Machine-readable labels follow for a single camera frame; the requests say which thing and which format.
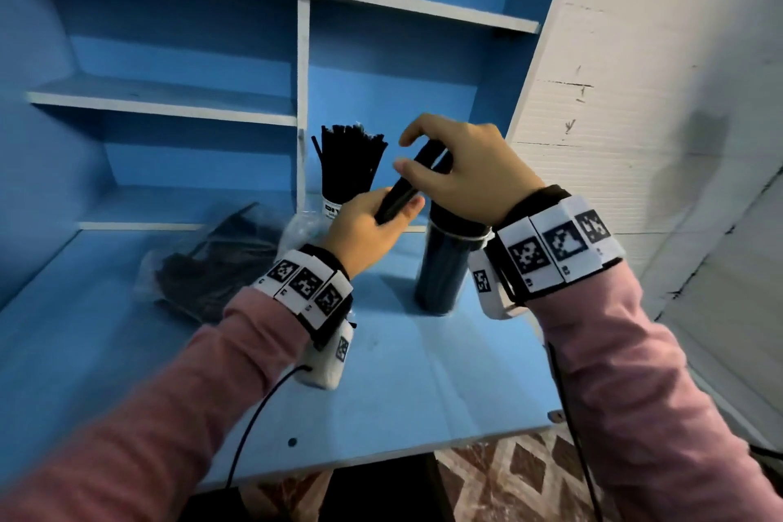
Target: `hand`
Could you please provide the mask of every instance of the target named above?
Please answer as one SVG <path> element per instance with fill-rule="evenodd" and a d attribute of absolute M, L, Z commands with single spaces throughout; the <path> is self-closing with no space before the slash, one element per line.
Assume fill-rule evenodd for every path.
<path fill-rule="evenodd" d="M 378 225 L 375 213 L 389 190 L 379 188 L 346 202 L 319 243 L 342 262 L 350 279 L 383 258 L 425 206 L 425 200 L 416 196 L 394 219 Z"/>
<path fill-rule="evenodd" d="M 397 159 L 395 170 L 455 215 L 497 225 L 518 202 L 545 187 L 494 124 L 475 125 L 422 114 L 406 128 L 399 143 L 409 147 L 423 134 L 451 151 L 451 173 L 436 173 L 411 159 Z"/>

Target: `person's right hand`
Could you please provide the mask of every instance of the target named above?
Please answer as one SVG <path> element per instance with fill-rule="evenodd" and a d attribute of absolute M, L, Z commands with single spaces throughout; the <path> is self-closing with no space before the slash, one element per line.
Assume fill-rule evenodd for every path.
<path fill-rule="evenodd" d="M 518 202 L 545 187 L 494 124 L 468 124 L 422 114 L 408 125 L 399 143 L 409 147 L 423 134 L 451 151 L 451 173 L 436 173 L 411 159 L 397 159 L 395 170 L 455 215 L 497 225 Z"/>

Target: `black cable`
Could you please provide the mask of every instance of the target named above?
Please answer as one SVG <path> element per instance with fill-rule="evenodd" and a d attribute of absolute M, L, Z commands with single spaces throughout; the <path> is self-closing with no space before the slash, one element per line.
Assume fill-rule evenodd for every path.
<path fill-rule="evenodd" d="M 598 496 L 595 493 L 595 487 L 593 487 L 593 479 L 590 475 L 590 469 L 587 468 L 587 460 L 582 453 L 582 443 L 579 436 L 574 429 L 573 421 L 571 419 L 571 413 L 568 410 L 568 403 L 565 400 L 565 390 L 563 389 L 563 378 L 560 373 L 560 366 L 557 365 L 557 358 L 554 355 L 554 347 L 552 343 L 546 344 L 549 349 L 550 359 L 552 359 L 552 371 L 554 374 L 554 385 L 557 387 L 557 393 L 560 395 L 560 402 L 563 405 L 563 413 L 565 414 L 565 425 L 568 427 L 568 431 L 571 433 L 571 437 L 574 440 L 574 447 L 576 448 L 576 454 L 580 458 L 580 464 L 582 470 L 585 473 L 585 480 L 587 482 L 587 490 L 590 492 L 590 499 L 593 502 L 593 510 L 595 511 L 595 518 L 597 522 L 604 522 L 604 515 L 601 510 L 601 504 L 598 503 Z"/>
<path fill-rule="evenodd" d="M 266 402 L 272 397 L 272 395 L 277 391 L 277 389 L 283 385 L 283 382 L 289 379 L 293 374 L 295 374 L 296 372 L 311 372 L 311 371 L 312 368 L 309 365 L 299 365 L 298 367 L 292 369 L 285 376 L 280 378 L 279 382 L 275 384 L 275 386 L 271 390 L 269 390 L 269 394 L 267 394 L 264 397 L 264 400 L 261 401 L 259 407 L 255 409 L 255 413 L 253 413 L 253 416 L 250 418 L 250 422 L 248 423 L 248 426 L 245 428 L 245 433 L 242 434 L 242 439 L 240 440 L 240 444 L 237 446 L 237 452 L 234 454 L 234 461 L 231 463 L 231 470 L 229 471 L 229 479 L 226 481 L 226 489 L 229 489 L 231 487 L 231 482 L 234 480 L 234 471 L 237 469 L 237 463 L 240 461 L 240 454 L 242 453 L 242 448 L 244 448 L 244 443 L 245 441 L 248 440 L 248 435 L 250 435 L 250 430 L 253 429 L 253 423 L 255 423 L 255 420 L 259 418 L 259 413 L 261 413 L 261 409 L 264 408 Z"/>
<path fill-rule="evenodd" d="M 777 458 L 778 460 L 783 460 L 783 452 L 770 450 L 769 448 L 762 448 L 761 446 L 754 446 L 753 444 L 748 444 L 748 447 L 750 448 L 751 454 L 755 454 L 757 456 L 766 456 L 767 458 Z"/>

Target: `white wall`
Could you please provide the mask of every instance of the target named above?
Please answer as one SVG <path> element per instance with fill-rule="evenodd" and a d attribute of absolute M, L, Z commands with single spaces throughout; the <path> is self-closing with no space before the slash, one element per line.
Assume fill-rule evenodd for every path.
<path fill-rule="evenodd" d="M 756 435 L 783 448 L 783 177 L 752 205 L 661 321 Z"/>
<path fill-rule="evenodd" d="M 554 0 L 508 140 L 589 197 L 655 318 L 783 161 L 783 0 Z"/>

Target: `pink long-sleeve shirt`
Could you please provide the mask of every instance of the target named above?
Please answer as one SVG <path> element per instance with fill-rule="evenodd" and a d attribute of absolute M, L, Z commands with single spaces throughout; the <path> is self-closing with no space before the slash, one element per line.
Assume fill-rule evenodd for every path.
<path fill-rule="evenodd" d="M 780 522 L 783 500 L 641 310 L 624 264 L 530 302 L 557 351 L 587 460 L 626 520 Z M 307 335 L 245 289 L 161 374 L 84 429 L 0 503 L 0 520 L 175 519 L 241 415 Z"/>

